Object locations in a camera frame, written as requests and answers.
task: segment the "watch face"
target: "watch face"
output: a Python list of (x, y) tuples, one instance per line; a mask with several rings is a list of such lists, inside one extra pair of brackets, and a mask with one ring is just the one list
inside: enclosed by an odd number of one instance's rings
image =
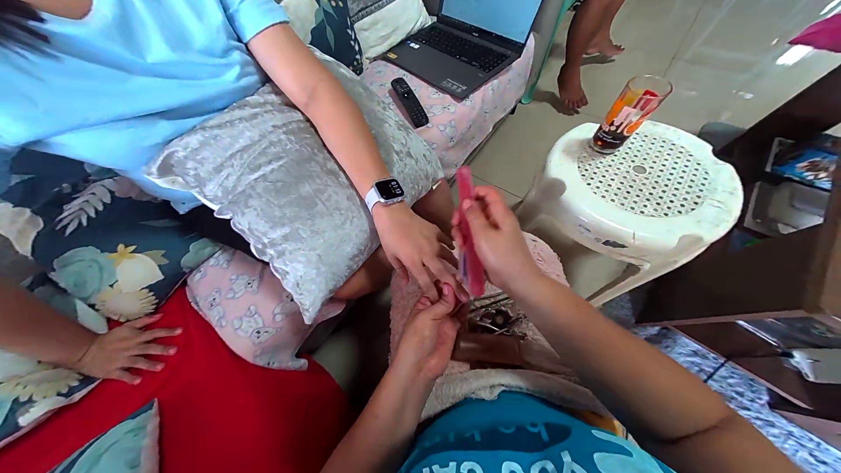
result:
[(400, 183), (395, 178), (383, 179), (377, 181), (374, 185), (377, 186), (377, 192), (383, 200), (401, 199), (405, 196), (403, 188), (400, 187)]

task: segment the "white plastic stool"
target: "white plastic stool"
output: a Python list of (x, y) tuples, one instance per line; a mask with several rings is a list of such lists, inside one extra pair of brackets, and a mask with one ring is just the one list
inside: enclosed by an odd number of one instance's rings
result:
[(579, 125), (555, 143), (516, 213), (524, 231), (549, 219), (630, 263), (588, 298), (594, 306), (690, 261), (733, 227), (743, 200), (736, 171), (696, 136), (647, 121), (606, 156), (589, 146), (597, 128)]

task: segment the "laptop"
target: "laptop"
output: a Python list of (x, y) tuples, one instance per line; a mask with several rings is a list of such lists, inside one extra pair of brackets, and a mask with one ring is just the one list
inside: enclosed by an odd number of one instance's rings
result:
[(385, 53), (455, 98), (466, 98), (523, 52), (541, 0), (441, 0), (438, 21)]

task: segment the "glass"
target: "glass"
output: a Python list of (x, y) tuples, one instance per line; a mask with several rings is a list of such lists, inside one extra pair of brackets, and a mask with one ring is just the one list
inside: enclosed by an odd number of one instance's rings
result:
[(636, 76), (628, 81), (593, 135), (590, 146), (602, 154), (618, 151), (672, 89), (671, 82), (657, 76)]

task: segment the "teal shirt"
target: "teal shirt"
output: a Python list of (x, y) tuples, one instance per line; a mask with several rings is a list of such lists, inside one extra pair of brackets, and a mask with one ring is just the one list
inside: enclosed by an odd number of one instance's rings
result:
[(112, 167), (180, 211), (199, 202), (143, 167), (266, 82), (245, 43), (288, 21), (273, 0), (93, 0), (43, 13), (46, 53), (0, 49), (0, 192), (22, 147)]
[(400, 473), (674, 473), (635, 444), (535, 396), (459, 402), (418, 436)]

